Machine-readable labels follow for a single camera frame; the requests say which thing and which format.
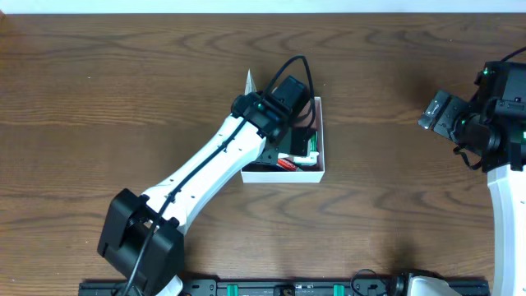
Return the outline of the teal toothpaste tube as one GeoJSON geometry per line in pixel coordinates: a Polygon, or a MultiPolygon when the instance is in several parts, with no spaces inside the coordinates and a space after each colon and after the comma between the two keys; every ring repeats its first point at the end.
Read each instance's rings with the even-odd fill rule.
{"type": "Polygon", "coordinates": [[[278,159],[276,164],[289,172],[302,172],[299,166],[287,159],[278,159]]]}

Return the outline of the green white soap bar pack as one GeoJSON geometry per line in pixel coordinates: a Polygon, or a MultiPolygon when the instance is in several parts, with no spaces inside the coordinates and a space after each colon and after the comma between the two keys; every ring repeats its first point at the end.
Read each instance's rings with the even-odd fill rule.
{"type": "Polygon", "coordinates": [[[296,166],[315,166],[318,164],[318,132],[313,132],[305,139],[294,139],[288,152],[279,152],[278,159],[287,160],[296,166]]]}

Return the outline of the white box with pink interior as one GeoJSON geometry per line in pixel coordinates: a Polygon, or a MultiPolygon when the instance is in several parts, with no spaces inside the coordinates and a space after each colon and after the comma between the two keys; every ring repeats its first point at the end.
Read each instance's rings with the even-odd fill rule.
{"type": "Polygon", "coordinates": [[[302,168],[301,171],[278,171],[268,169],[251,169],[248,165],[241,169],[244,183],[319,183],[325,174],[325,139],[324,119],[321,97],[315,98],[316,120],[314,127],[317,130],[317,148],[320,154],[317,164],[313,167],[302,168]]]}

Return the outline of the white cosmetic tube gold cap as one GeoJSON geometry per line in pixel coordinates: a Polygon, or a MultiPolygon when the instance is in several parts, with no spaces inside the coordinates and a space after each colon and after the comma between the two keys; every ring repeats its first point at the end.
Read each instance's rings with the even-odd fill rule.
{"type": "Polygon", "coordinates": [[[246,84],[245,84],[245,90],[244,90],[244,95],[248,95],[252,92],[257,92],[257,88],[256,88],[256,84],[253,80],[253,76],[251,74],[251,70],[248,70],[247,71],[247,79],[246,79],[246,84]]]}

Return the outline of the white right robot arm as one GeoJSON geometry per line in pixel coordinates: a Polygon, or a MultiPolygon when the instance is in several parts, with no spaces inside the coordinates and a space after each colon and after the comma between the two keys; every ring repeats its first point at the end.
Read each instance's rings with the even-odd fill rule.
{"type": "Polygon", "coordinates": [[[438,91],[418,124],[455,143],[454,153],[487,175],[494,221],[492,295],[525,294],[524,104],[491,96],[467,102],[438,91]]]}

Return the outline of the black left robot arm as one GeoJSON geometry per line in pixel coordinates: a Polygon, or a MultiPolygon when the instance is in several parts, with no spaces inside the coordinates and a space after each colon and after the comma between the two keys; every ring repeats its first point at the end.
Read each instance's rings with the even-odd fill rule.
{"type": "Polygon", "coordinates": [[[212,138],[180,169],[136,195],[122,189],[110,202],[98,254],[126,277],[112,295],[177,295],[184,238],[214,195],[294,123],[316,118],[316,99],[277,90],[238,96],[212,138]]]}

